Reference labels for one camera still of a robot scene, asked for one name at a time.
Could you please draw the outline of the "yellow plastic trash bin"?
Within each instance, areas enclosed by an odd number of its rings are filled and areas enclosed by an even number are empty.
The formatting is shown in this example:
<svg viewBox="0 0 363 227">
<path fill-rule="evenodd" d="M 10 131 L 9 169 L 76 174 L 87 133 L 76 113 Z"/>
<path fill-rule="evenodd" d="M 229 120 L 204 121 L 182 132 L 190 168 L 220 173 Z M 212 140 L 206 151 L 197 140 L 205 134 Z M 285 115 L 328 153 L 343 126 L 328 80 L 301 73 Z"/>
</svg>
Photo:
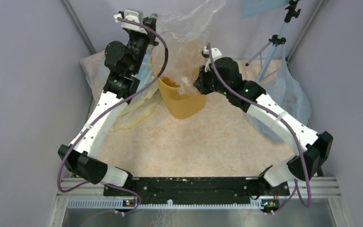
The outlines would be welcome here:
<svg viewBox="0 0 363 227">
<path fill-rule="evenodd" d="M 206 104 L 207 97 L 200 94 L 193 88 L 192 83 L 198 78 L 198 68 L 191 69 L 183 64 L 177 64 L 175 67 L 167 64 L 160 78 L 157 80 L 159 92 L 169 113 L 176 119 L 186 119 L 199 111 Z M 178 75 L 187 77 L 187 89 L 181 89 L 181 83 L 172 81 L 169 75 Z"/>
</svg>

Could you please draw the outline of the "clear plastic trash bag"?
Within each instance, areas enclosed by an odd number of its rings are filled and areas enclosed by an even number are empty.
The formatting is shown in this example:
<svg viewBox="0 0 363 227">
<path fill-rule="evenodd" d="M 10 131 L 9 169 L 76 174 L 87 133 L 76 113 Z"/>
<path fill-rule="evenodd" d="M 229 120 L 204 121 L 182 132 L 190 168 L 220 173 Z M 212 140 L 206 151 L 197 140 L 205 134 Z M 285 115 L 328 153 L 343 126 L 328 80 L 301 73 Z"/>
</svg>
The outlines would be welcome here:
<svg viewBox="0 0 363 227">
<path fill-rule="evenodd" d="M 226 4 L 225 0 L 194 1 L 187 12 L 163 12 L 158 15 L 157 32 L 165 40 L 169 57 L 161 79 L 178 86 L 181 95 L 195 95 L 193 83 L 199 68 L 205 65 L 201 52 L 207 45 L 208 27 L 213 16 Z"/>
</svg>

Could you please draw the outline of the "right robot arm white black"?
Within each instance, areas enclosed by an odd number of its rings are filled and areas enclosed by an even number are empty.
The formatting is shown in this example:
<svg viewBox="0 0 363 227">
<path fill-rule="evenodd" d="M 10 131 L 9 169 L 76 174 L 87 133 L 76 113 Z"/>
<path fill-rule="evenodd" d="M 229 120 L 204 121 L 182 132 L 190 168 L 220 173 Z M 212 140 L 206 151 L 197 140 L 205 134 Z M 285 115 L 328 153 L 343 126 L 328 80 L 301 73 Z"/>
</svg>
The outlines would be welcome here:
<svg viewBox="0 0 363 227">
<path fill-rule="evenodd" d="M 236 61 L 230 57 L 211 60 L 199 68 L 194 87 L 202 95 L 219 93 L 244 113 L 265 124 L 292 149 L 294 156 L 267 168 L 258 182 L 259 191 L 271 195 L 281 183 L 310 180 L 329 157 L 333 136 L 308 128 L 279 104 L 258 83 L 243 80 Z"/>
</svg>

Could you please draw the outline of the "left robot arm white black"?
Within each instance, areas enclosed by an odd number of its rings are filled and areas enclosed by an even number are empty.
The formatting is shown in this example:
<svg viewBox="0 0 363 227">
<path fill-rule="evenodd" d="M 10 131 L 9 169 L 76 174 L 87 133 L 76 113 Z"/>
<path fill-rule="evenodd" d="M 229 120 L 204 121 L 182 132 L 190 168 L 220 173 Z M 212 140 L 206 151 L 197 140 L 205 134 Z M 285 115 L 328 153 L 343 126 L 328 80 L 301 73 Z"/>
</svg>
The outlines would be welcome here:
<svg viewBox="0 0 363 227">
<path fill-rule="evenodd" d="M 114 15 L 129 34 L 127 44 L 119 41 L 109 43 L 104 51 L 104 65 L 109 69 L 107 81 L 100 99 L 89 119 L 69 145 L 61 145 L 58 155 L 61 158 L 57 184 L 61 183 L 64 168 L 92 184 L 112 184 L 120 195 L 131 193 L 133 183 L 128 180 L 130 173 L 100 160 L 98 155 L 101 145 L 121 112 L 131 101 L 159 79 L 166 68 L 163 63 L 160 72 L 144 87 L 139 88 L 138 75 L 147 49 L 151 45 L 165 44 L 156 32 L 156 17 L 140 18 L 121 11 Z"/>
</svg>

